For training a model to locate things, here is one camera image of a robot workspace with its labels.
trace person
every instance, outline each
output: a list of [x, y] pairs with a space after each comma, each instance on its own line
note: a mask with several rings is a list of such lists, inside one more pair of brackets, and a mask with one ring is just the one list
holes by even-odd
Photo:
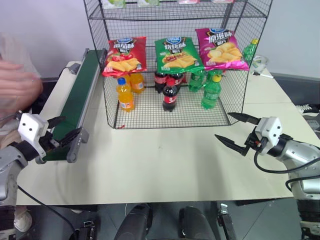
[[[13, 36], [0, 32], [0, 149], [21, 141], [14, 113], [27, 110], [42, 91], [40, 75], [26, 48]], [[17, 206], [14, 226], [26, 232], [31, 225], [26, 206]]]

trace red chip bag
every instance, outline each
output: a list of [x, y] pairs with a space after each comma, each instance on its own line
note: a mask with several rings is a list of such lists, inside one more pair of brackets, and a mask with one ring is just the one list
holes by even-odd
[[105, 77], [119, 77], [130, 73], [147, 70], [146, 37], [127, 37], [109, 41], [109, 51], [106, 55]]

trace wire mesh shelf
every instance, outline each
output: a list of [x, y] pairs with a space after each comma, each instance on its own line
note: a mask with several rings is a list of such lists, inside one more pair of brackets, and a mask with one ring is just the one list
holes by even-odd
[[226, 28], [235, 32], [242, 51], [253, 38], [261, 38], [272, 0], [236, 0], [233, 4], [201, 0], [197, 4], [160, 1], [159, 6], [138, 7], [127, 0], [125, 8], [103, 9], [101, 0], [84, 0], [90, 32], [96, 51], [108, 50], [108, 40], [146, 36], [147, 72], [143, 73], [146, 89], [134, 95], [135, 109], [124, 112], [118, 104], [117, 81], [104, 79], [104, 97], [108, 124], [115, 129], [179, 128], [227, 126], [236, 120], [226, 113], [242, 112], [248, 72], [228, 70], [221, 80], [221, 94], [215, 108], [201, 107], [203, 89], [189, 92], [182, 86], [173, 112], [164, 112], [162, 94], [154, 86], [156, 71], [155, 41], [173, 36], [191, 37], [196, 48], [195, 29]]

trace shoe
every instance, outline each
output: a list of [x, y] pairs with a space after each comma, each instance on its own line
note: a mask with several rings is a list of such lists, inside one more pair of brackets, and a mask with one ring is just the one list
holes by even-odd
[[14, 226], [22, 233], [27, 232], [32, 225], [32, 217], [26, 206], [17, 206], [14, 213]]
[[319, 104], [296, 105], [295, 107], [302, 115], [307, 114], [315, 117], [320, 112]]

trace white table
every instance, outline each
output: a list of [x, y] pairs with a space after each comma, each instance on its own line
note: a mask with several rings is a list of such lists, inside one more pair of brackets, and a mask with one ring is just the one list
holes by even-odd
[[[41, 113], [45, 119], [60, 114], [74, 80], [75, 76], [67, 69], [63, 71]], [[319, 139], [274, 79], [251, 75], [244, 102], [244, 113], [256, 117], [278, 116], [284, 133], [320, 146]], [[253, 150], [243, 157], [214, 137], [219, 134], [243, 146], [254, 128], [250, 123], [112, 129], [107, 123], [102, 82], [99, 82], [84, 127], [90, 133], [89, 142], [81, 146], [76, 163], [30, 162], [18, 177], [18, 183], [48, 205], [292, 197], [285, 187], [286, 174], [260, 171], [253, 163]], [[285, 169], [271, 156], [259, 160], [265, 168]], [[19, 192], [17, 204], [36, 203]]]

